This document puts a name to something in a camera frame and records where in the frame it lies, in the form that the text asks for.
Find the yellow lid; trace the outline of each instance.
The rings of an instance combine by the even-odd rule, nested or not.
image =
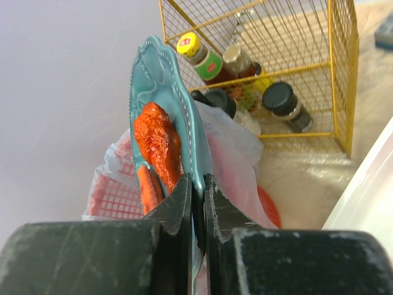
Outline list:
[[[193,32],[181,36],[177,43],[176,50],[185,57],[193,57],[201,47],[201,41]]]

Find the metal wire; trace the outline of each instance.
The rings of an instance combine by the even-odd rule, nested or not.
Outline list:
[[[353,0],[160,0],[166,44],[193,31],[221,54],[239,43],[266,73],[205,86],[182,57],[182,78],[191,90],[224,88],[240,103],[254,99],[256,81],[286,81],[314,119],[309,133],[292,133],[259,107],[252,113],[262,125],[269,151],[351,154],[359,38]]]

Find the yellow wire rack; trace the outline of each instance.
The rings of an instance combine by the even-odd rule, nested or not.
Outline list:
[[[268,151],[351,155],[359,37],[353,0],[160,0],[165,44],[176,51],[193,31],[218,54],[238,43],[266,71],[259,77],[205,86],[178,56],[186,87],[247,90],[253,81],[286,81],[314,119],[292,133],[268,112],[255,115]]]

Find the spice jar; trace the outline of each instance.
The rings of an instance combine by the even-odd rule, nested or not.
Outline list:
[[[183,35],[176,50],[194,68],[206,85],[235,80],[235,74],[212,50],[206,48],[195,33]]]
[[[288,83],[277,82],[268,87],[262,104],[274,118],[284,121],[295,133],[308,132],[313,126],[313,118]]]
[[[239,75],[239,78],[254,77],[264,74],[261,65],[252,61],[250,56],[239,44],[230,45],[222,55],[228,67]],[[235,96],[239,102],[250,112],[254,112],[262,101],[262,95],[267,87],[273,83],[269,77],[261,77],[252,82],[244,83],[241,96]]]
[[[261,134],[260,124],[252,118],[250,113],[239,105],[223,89],[214,88],[202,94],[199,90],[191,92],[191,97],[213,108],[220,108],[226,112],[236,123],[242,125],[255,136]]]

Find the white wall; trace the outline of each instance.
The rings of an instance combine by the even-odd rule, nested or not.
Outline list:
[[[94,168],[128,128],[138,44],[157,0],[0,3],[0,247],[26,222],[78,220]]]

